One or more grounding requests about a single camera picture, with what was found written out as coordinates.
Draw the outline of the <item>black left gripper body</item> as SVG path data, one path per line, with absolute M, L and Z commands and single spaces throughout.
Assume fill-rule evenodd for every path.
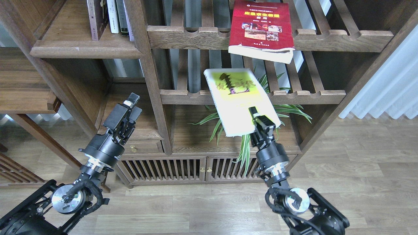
M 124 145 L 135 130 L 141 112 L 136 106 L 117 104 L 103 123 L 107 132 L 95 135 L 85 149 L 79 149 L 89 157 L 85 167 L 97 172 L 105 167 L 113 168 L 124 153 Z

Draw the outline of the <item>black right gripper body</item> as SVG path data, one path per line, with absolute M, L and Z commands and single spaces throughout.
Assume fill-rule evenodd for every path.
M 282 144 L 276 143 L 273 135 L 276 125 L 267 117 L 252 115 L 255 132 L 250 134 L 252 147 L 257 146 L 256 153 L 259 166 L 264 174 L 271 177 L 288 177 L 285 167 L 289 163 Z

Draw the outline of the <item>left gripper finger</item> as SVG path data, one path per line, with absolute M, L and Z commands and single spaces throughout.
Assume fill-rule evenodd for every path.
M 134 105 L 139 101 L 140 96 L 135 94 L 135 93 L 131 93 L 129 95 L 129 97 L 127 98 L 127 100 L 124 101 L 124 105 L 130 108 L 133 108 Z

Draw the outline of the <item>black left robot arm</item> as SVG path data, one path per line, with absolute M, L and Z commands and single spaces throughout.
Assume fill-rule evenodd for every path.
M 112 172 L 124 145 L 135 130 L 142 109 L 136 107 L 139 95 L 131 93 L 118 103 L 104 121 L 107 131 L 95 135 L 85 149 L 88 157 L 81 174 L 71 184 L 57 185 L 50 180 L 1 218 L 2 235 L 67 235 L 82 217 L 108 204 L 100 183 Z

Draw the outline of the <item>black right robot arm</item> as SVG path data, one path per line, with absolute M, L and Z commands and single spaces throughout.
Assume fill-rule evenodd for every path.
M 252 146 L 258 148 L 255 173 L 268 186 L 266 204 L 282 217 L 291 235 L 344 235 L 350 223 L 339 210 L 313 188 L 305 191 L 289 186 L 285 168 L 289 159 L 283 145 L 275 141 L 276 125 L 255 107 L 249 111 L 255 123 L 250 138 Z

